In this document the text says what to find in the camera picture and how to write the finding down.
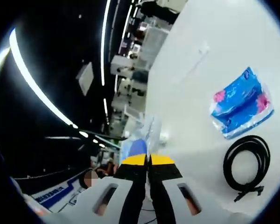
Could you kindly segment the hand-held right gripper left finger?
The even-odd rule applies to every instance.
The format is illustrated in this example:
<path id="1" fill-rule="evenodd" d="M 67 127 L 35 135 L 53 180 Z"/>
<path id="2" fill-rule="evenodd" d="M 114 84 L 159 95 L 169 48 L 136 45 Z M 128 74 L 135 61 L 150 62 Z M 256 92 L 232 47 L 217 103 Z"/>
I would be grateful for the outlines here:
<path id="1" fill-rule="evenodd" d="M 77 199 L 77 224 L 136 224 L 145 197 L 146 154 L 127 157 Z"/>

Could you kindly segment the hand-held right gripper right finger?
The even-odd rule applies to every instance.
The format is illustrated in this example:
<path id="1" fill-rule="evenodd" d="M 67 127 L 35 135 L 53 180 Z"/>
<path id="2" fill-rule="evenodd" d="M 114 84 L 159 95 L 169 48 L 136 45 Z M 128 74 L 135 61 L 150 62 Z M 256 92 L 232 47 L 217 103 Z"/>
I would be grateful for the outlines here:
<path id="1" fill-rule="evenodd" d="M 224 223 L 224 210 L 199 187 L 191 186 L 170 157 L 150 154 L 148 179 L 157 223 Z"/>

